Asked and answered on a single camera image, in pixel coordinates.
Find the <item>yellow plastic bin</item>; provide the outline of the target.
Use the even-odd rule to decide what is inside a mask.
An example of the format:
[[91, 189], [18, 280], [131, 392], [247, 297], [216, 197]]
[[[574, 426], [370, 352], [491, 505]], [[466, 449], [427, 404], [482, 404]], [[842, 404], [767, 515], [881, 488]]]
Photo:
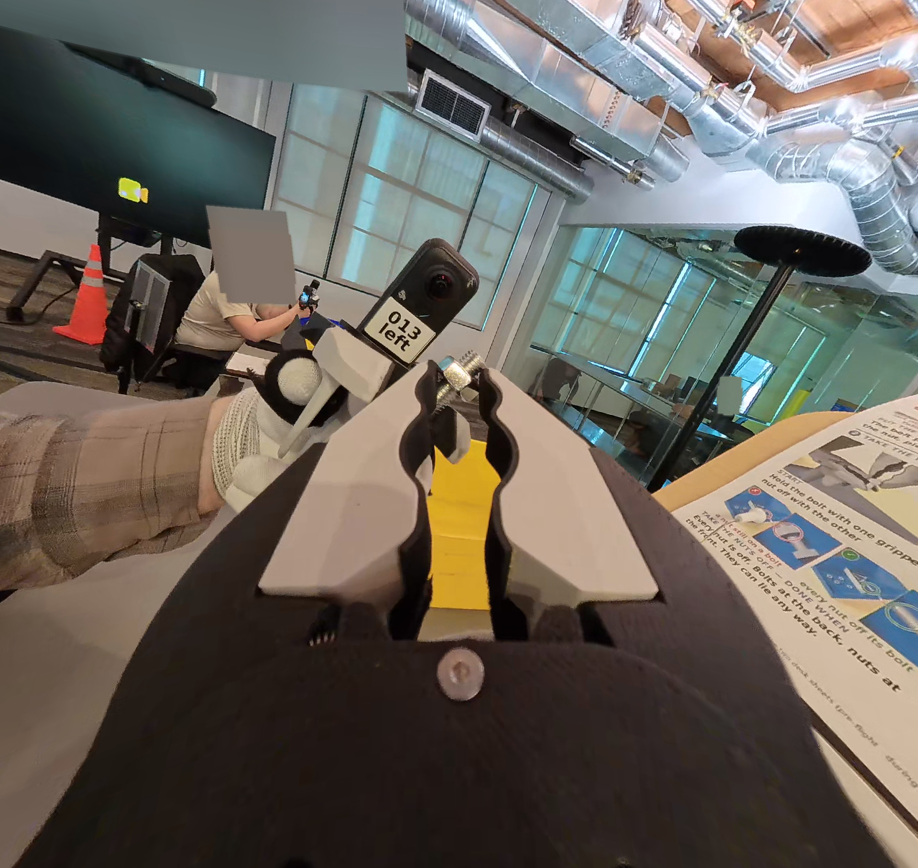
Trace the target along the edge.
[[486, 448], [473, 439], [456, 464], [437, 454], [427, 500], [434, 608], [488, 610], [485, 542], [499, 476]]

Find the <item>foil rectangular air duct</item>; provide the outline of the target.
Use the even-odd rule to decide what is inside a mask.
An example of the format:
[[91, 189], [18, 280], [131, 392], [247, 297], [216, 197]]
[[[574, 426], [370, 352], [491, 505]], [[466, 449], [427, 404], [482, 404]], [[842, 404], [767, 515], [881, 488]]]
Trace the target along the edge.
[[604, 153], [677, 181], [688, 158], [646, 102], [666, 83], [619, 36], [628, 0], [404, 0], [406, 31]]

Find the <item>spiral round air duct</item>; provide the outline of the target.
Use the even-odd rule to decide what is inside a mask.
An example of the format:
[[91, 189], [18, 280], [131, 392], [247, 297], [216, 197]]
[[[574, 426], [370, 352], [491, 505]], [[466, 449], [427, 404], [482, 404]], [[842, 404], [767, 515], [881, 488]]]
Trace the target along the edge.
[[423, 72], [438, 73], [490, 106], [477, 145], [574, 202], [586, 201], [593, 181], [571, 145], [575, 134], [537, 109], [558, 104], [536, 84], [541, 67], [568, 59], [490, 0], [404, 0], [404, 9], [409, 105]]

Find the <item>glass-top metal table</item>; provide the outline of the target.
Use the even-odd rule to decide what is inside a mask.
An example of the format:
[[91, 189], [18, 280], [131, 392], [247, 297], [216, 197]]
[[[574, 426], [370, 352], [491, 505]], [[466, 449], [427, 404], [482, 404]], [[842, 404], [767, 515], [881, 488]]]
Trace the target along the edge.
[[694, 411], [697, 388], [686, 399], [656, 392], [639, 380], [564, 351], [529, 346], [519, 371], [529, 394], [589, 445], [648, 484]]

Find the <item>large black monitor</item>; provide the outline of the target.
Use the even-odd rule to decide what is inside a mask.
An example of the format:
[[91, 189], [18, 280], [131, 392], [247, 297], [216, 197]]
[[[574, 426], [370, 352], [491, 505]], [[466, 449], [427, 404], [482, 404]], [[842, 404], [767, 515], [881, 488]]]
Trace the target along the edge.
[[2, 28], [2, 181], [208, 247], [209, 206], [264, 207], [274, 136], [132, 63]]

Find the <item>black webcam bar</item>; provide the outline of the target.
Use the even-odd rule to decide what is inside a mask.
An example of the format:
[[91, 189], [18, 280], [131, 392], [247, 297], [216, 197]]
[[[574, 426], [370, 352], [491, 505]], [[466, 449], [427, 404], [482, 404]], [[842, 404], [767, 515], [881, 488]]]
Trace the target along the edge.
[[145, 59], [134, 59], [131, 73], [144, 85], [160, 89], [208, 109], [216, 106], [217, 97], [209, 89], [167, 71]]

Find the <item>silver bolt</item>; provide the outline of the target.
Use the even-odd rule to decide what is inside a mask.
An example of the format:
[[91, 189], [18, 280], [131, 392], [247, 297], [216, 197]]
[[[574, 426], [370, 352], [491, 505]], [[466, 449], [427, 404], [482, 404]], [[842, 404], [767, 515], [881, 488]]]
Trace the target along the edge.
[[436, 413], [444, 405], [450, 405], [455, 399], [460, 399], [465, 403], [474, 403], [478, 399], [478, 376], [485, 367], [485, 362], [481, 356], [474, 350], [470, 350], [465, 353], [462, 357], [458, 358], [463, 360], [466, 363], [467, 368], [472, 371], [472, 380], [468, 387], [465, 388], [462, 392], [453, 392], [448, 385], [445, 384], [442, 372], [439, 368], [439, 377], [438, 377], [438, 389], [435, 396], [435, 408], [434, 412]]

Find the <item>large spiral silver duct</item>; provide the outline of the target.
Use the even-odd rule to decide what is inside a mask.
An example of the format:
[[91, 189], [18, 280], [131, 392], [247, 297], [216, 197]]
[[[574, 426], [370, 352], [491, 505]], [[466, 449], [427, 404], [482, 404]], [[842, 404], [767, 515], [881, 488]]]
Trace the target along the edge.
[[765, 138], [746, 157], [779, 183], [828, 182], [850, 205], [864, 249], [884, 271], [917, 273], [917, 244], [892, 160], [876, 143]]

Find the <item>black floor lamp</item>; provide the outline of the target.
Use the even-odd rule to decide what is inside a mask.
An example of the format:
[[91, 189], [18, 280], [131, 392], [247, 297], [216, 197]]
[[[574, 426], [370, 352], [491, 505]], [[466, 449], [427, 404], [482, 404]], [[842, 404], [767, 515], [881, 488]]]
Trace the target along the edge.
[[732, 341], [711, 381], [695, 404], [686, 423], [668, 446], [646, 488], [650, 493], [660, 490], [670, 479], [678, 460], [695, 436], [708, 411], [712, 408], [717, 389], [724, 377], [730, 376], [754, 335], [761, 328], [771, 307], [783, 292], [795, 272], [814, 277], [850, 278], [863, 273], [871, 258], [862, 247], [847, 240], [799, 228], [755, 226], [743, 228], [733, 244], [741, 254], [770, 266], [774, 273], [763, 293]]

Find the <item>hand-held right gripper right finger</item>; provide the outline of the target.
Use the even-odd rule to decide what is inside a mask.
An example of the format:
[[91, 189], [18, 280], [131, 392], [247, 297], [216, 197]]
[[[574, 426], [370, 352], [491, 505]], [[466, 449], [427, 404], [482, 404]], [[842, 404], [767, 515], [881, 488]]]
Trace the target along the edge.
[[485, 544], [491, 629], [526, 640], [550, 608], [654, 599], [658, 585], [588, 442], [494, 369], [478, 374], [497, 472]]

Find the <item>orange traffic cone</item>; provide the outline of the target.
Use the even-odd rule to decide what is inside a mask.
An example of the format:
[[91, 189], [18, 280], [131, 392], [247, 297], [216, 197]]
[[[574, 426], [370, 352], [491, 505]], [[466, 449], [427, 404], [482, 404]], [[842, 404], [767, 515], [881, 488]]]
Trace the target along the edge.
[[108, 315], [101, 251], [94, 244], [89, 250], [69, 322], [54, 326], [52, 332], [88, 346], [99, 346], [105, 338]]

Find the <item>black backpack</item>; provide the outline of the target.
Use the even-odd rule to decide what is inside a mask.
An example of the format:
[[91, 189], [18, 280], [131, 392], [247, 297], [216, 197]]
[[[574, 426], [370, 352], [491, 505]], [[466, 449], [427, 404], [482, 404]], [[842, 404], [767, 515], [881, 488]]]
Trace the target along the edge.
[[99, 359], [118, 392], [153, 380], [173, 357], [175, 335], [205, 278], [185, 254], [144, 254], [121, 284], [106, 319]]

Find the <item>white vent grille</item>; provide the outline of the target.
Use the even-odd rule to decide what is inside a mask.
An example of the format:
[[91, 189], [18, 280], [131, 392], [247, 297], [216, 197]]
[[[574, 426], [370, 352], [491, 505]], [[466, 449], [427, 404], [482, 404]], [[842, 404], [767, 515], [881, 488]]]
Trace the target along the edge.
[[420, 78], [412, 108], [433, 124], [476, 144], [481, 143], [490, 117], [487, 102], [430, 70]]

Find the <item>person's left forearm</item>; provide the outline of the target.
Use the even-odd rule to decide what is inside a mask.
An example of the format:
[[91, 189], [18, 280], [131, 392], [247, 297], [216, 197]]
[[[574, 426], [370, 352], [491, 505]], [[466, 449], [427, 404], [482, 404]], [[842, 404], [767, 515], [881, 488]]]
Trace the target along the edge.
[[59, 585], [102, 562], [195, 540], [224, 505], [211, 449], [228, 403], [3, 413], [2, 592]]

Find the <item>gridded window with blinds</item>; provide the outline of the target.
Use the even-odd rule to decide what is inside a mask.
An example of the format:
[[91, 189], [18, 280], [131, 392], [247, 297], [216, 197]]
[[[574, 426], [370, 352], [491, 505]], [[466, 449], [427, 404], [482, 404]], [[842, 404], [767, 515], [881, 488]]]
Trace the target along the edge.
[[273, 206], [287, 215], [300, 270], [373, 296], [421, 243], [446, 240], [478, 273], [458, 319], [481, 330], [538, 191], [396, 105], [296, 85]]

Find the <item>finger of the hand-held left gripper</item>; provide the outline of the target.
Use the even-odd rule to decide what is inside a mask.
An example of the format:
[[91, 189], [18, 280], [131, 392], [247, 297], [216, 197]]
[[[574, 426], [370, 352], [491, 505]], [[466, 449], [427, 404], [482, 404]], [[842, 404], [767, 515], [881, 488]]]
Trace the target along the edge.
[[462, 461], [471, 447], [469, 421], [453, 406], [444, 405], [431, 417], [432, 445], [452, 464]]

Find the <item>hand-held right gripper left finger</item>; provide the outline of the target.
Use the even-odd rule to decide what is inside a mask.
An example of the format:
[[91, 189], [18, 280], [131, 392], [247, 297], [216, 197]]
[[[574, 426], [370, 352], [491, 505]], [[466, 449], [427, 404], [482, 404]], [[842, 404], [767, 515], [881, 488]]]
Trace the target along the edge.
[[333, 434], [259, 580], [275, 597], [362, 603], [394, 640], [415, 640], [429, 607], [438, 368], [420, 362]]

